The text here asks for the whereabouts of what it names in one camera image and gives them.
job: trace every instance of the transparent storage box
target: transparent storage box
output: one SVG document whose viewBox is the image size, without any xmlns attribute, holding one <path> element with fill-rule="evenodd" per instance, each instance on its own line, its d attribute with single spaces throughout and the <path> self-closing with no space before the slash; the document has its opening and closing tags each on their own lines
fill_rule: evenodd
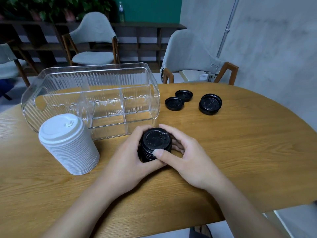
<svg viewBox="0 0 317 238">
<path fill-rule="evenodd" d="M 24 92 L 21 106 L 35 132 L 49 118 L 72 113 L 100 140 L 154 126 L 160 94 L 146 63 L 47 68 Z"/>
</svg>

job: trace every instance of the wood grain tabletop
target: wood grain tabletop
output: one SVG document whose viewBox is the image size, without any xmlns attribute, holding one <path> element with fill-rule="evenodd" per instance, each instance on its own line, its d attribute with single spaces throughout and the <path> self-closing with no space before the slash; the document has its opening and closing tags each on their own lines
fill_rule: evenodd
<svg viewBox="0 0 317 238">
<path fill-rule="evenodd" d="M 226 84 L 161 84 L 159 88 L 157 124 L 174 126 L 196 138 L 259 211 L 317 199 L 317 134 L 290 110 Z M 193 99 L 178 112 L 168 110 L 165 99 L 180 89 L 192 91 Z M 223 100 L 214 116 L 198 109 L 207 93 Z M 20 105 L 0 114 L 0 131 L 0 236 L 11 238 L 39 237 L 96 180 L 127 138 L 95 142 L 99 164 L 88 174 L 73 176 L 40 144 Z M 94 235 L 133 238 L 223 219 L 212 196 L 164 167 L 111 204 Z"/>
</svg>

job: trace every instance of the water bottle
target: water bottle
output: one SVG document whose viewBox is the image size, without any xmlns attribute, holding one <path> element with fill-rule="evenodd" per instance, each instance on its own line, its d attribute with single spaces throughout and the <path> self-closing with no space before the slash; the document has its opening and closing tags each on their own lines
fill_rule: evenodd
<svg viewBox="0 0 317 238">
<path fill-rule="evenodd" d="M 121 23 L 125 22 L 124 9 L 123 9 L 122 2 L 119 2 L 119 17 L 120 17 L 120 22 Z"/>
</svg>

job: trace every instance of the chair seat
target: chair seat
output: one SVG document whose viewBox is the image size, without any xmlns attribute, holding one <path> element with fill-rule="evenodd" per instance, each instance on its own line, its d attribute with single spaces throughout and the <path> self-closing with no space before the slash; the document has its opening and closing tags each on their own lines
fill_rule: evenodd
<svg viewBox="0 0 317 238">
<path fill-rule="evenodd" d="M 23 59 L 19 59 L 19 62 L 22 68 L 24 68 L 27 64 L 27 62 Z M 14 61 L 0 64 L 0 79 L 15 78 L 18 76 L 20 76 L 20 72 Z"/>
<path fill-rule="evenodd" d="M 72 61 L 83 65 L 105 65 L 113 62 L 111 52 L 82 52 L 76 54 Z"/>
</svg>

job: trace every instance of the foliage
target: foliage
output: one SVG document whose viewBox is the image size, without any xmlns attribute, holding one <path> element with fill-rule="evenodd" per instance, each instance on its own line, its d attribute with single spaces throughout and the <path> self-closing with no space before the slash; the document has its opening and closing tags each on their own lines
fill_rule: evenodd
<svg viewBox="0 0 317 238">
<path fill-rule="evenodd" d="M 30 19 L 31 11 L 35 11 L 43 21 L 49 22 L 65 21 L 66 9 L 81 20 L 88 12 L 105 13 L 111 8 L 109 0 L 0 0 L 0 5 L 0 11 L 26 15 L 26 19 Z"/>
</svg>

